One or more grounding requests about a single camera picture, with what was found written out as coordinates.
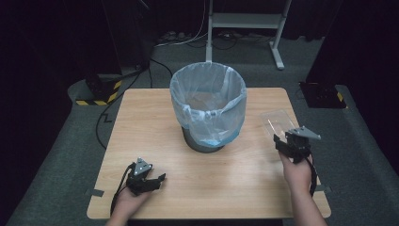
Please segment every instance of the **gray trash can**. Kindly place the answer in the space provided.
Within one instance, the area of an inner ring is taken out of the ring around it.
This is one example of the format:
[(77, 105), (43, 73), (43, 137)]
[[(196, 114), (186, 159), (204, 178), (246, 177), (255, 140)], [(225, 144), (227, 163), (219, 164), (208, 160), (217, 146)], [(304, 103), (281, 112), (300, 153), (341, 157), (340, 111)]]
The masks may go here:
[(195, 151), (215, 152), (239, 135), (247, 88), (233, 68), (214, 62), (187, 65), (173, 74), (170, 95), (184, 139)]

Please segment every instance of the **black tape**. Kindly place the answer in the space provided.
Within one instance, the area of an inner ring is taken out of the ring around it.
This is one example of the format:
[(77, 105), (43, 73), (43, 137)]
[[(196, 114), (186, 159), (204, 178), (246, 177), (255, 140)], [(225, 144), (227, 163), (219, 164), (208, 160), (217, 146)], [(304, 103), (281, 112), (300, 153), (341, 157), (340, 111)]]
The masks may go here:
[(85, 192), (85, 195), (87, 196), (97, 196), (97, 197), (102, 197), (104, 194), (103, 190), (97, 190), (97, 189), (88, 189)]
[(326, 194), (331, 192), (331, 187), (325, 185), (317, 185), (315, 191), (324, 191)]

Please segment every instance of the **gray carpet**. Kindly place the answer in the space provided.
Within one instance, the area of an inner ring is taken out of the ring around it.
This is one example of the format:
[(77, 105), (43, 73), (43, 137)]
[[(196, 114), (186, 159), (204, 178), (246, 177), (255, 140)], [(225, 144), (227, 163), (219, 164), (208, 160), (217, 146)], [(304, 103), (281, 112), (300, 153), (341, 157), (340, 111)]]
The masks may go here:
[[(308, 108), (303, 99), (298, 82), (305, 80), (321, 43), (321, 40), (282, 40), (279, 51), (286, 67), (283, 71), (277, 70), (266, 42), (238, 42), (229, 50), (214, 48), (214, 62), (233, 67), (249, 88), (285, 88), (299, 124), (321, 135), (321, 140), (313, 140), (311, 144), (320, 180), (330, 188), (327, 199), (332, 215), (327, 219), (328, 225), (396, 225), (399, 178), (368, 131), (349, 90), (337, 86), (348, 104), (347, 109)], [(215, 41), (215, 46), (220, 48), (231, 44)], [(175, 73), (187, 64), (204, 61), (205, 48), (156, 47), (152, 58)], [(163, 66), (152, 62), (151, 75), (154, 88), (168, 88), (170, 75)], [(121, 89), (127, 89), (133, 79), (125, 79)], [(72, 100), (83, 86), (84, 82), (80, 81), (70, 87)], [(133, 89), (149, 87), (149, 72), (141, 74), (132, 86)], [(107, 110), (108, 119), (116, 118), (119, 106), (120, 99)], [(96, 122), (104, 110), (105, 106), (72, 107), (52, 151), (9, 220), (9, 226), (105, 224), (104, 220), (92, 220), (86, 215), (88, 190), (95, 185), (105, 153), (95, 132)], [(99, 124), (99, 137), (105, 144), (112, 127), (113, 122), (101, 120)], [(291, 219), (283, 223), (294, 225)], [(179, 225), (179, 222), (169, 221), (169, 224)], [(263, 225), (263, 221), (246, 224)]]

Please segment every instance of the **light blue plastic bag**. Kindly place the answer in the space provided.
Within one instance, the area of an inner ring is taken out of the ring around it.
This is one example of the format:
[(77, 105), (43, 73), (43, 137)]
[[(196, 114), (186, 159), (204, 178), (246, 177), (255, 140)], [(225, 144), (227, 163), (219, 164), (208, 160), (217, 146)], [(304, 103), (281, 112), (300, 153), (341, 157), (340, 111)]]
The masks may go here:
[(199, 145), (221, 147), (239, 135), (247, 88), (233, 68), (214, 62), (187, 65), (173, 74), (170, 94), (179, 124)]

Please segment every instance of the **clear plastic piece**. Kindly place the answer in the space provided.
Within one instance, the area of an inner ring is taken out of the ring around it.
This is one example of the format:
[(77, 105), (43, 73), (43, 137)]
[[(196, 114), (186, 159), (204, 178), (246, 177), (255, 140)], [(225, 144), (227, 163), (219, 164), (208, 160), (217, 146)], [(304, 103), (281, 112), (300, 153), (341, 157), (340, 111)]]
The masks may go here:
[(287, 142), (285, 132), (295, 129), (293, 122), (284, 110), (264, 112), (261, 114), (264, 131), (273, 138), (277, 135), (281, 141)]

